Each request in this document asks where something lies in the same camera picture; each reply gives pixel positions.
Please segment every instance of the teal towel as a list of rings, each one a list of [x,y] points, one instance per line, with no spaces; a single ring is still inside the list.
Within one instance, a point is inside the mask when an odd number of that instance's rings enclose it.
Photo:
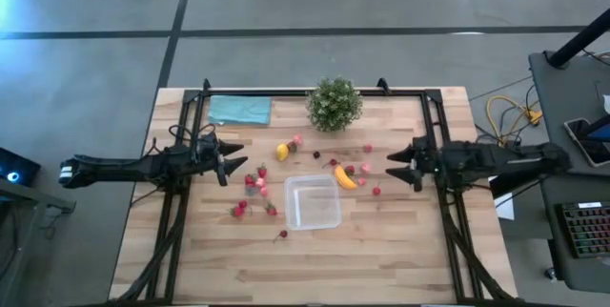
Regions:
[[[208,120],[214,124],[268,125],[270,118],[271,97],[214,95],[210,101]]]

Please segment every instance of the yellow banana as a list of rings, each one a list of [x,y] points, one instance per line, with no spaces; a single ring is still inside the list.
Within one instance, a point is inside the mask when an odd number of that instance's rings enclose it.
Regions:
[[[277,160],[282,161],[288,158],[288,145],[279,144],[277,145],[277,149],[275,149],[275,155],[277,156]]]
[[[340,165],[335,166],[335,178],[339,185],[345,189],[357,188],[356,183],[345,174],[345,170]]]

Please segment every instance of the keyboard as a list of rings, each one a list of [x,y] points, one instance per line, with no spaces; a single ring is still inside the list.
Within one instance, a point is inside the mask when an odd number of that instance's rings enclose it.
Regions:
[[[559,205],[575,258],[610,256],[610,201]]]

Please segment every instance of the potted plant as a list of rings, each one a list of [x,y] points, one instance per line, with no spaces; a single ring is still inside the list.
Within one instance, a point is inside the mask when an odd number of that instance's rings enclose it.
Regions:
[[[322,132],[345,130],[362,115],[362,98],[352,82],[322,78],[307,98],[309,119]]]

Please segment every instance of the clear plastic container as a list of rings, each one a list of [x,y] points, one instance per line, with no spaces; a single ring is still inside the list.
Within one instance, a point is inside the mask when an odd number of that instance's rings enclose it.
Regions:
[[[286,225],[291,230],[329,229],[341,223],[339,189],[329,174],[286,179],[284,197]]]

